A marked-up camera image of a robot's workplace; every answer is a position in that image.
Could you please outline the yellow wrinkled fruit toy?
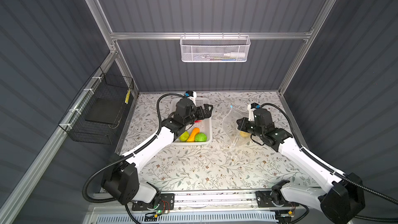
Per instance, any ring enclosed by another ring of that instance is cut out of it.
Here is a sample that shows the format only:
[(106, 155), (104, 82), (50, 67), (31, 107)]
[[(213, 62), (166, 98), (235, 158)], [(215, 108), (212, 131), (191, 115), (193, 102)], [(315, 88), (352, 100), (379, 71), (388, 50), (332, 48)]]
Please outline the yellow wrinkled fruit toy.
[(247, 133), (247, 132), (244, 132), (244, 131), (240, 131), (240, 136), (241, 137), (243, 137), (243, 138), (248, 138), (248, 137), (250, 137), (251, 136), (251, 134), (250, 133)]

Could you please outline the clear zip top bag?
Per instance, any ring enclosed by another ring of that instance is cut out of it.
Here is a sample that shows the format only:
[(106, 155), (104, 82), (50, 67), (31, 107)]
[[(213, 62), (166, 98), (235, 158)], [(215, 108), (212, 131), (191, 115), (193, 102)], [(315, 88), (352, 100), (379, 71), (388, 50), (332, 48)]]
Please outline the clear zip top bag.
[(248, 138), (243, 138), (240, 136), (240, 131), (237, 129), (237, 123), (236, 120), (243, 118), (243, 115), (239, 113), (232, 105), (229, 108), (228, 113), (225, 115), (225, 117), (222, 120), (222, 129), (226, 133), (228, 140), (229, 140), (229, 146), (234, 148), (237, 146), (243, 146), (245, 145), (248, 140)]

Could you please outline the green pear toy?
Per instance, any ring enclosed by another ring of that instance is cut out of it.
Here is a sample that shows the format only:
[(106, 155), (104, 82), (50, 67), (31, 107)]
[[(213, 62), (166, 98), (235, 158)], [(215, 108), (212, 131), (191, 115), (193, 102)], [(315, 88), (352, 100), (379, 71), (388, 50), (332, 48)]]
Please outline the green pear toy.
[(180, 140), (181, 142), (186, 142), (186, 141), (189, 139), (189, 136), (190, 136), (189, 132), (188, 132), (188, 131), (185, 131), (185, 132), (179, 137), (179, 140)]

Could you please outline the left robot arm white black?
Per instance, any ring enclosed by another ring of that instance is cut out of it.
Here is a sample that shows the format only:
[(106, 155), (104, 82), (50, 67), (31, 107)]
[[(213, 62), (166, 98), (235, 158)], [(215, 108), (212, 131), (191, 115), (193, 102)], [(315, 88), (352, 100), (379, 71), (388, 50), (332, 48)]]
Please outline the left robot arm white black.
[(196, 106), (192, 97), (182, 97), (176, 103), (174, 114), (160, 120), (156, 133), (136, 148), (115, 157), (114, 161), (123, 161), (104, 170), (102, 188), (122, 205), (135, 201), (158, 205), (160, 190), (151, 183), (141, 183), (140, 171), (156, 154), (176, 141), (187, 127), (198, 120), (211, 118), (213, 108), (209, 104)]

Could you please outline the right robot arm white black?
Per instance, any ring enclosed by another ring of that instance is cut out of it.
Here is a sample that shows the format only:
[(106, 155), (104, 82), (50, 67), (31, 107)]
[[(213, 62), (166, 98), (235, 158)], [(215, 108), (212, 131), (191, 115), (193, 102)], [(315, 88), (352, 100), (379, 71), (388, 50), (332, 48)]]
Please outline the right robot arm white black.
[(260, 139), (259, 145), (268, 146), (293, 161), (319, 185), (319, 189), (294, 184), (283, 179), (272, 187), (271, 199), (275, 206), (298, 203), (314, 208), (335, 224), (346, 224), (365, 208), (362, 180), (355, 174), (345, 175), (299, 144), (293, 134), (276, 128), (271, 113), (263, 108), (252, 109), (248, 118), (236, 121), (237, 129)]

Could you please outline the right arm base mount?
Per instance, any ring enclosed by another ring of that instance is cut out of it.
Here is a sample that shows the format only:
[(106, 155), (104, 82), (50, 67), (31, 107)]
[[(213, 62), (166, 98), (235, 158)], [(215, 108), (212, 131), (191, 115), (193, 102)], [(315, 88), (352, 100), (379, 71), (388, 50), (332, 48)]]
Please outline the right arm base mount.
[(287, 201), (282, 195), (282, 186), (289, 183), (289, 180), (281, 180), (276, 183), (271, 189), (258, 190), (255, 192), (258, 207), (286, 207), (286, 206), (299, 206), (296, 202)]

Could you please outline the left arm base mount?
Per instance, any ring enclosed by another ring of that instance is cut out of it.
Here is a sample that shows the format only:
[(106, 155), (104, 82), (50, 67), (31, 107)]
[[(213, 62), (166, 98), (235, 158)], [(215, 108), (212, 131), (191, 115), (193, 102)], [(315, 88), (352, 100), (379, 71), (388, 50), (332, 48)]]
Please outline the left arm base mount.
[(160, 193), (150, 203), (133, 202), (132, 211), (170, 211), (174, 209), (175, 194)]

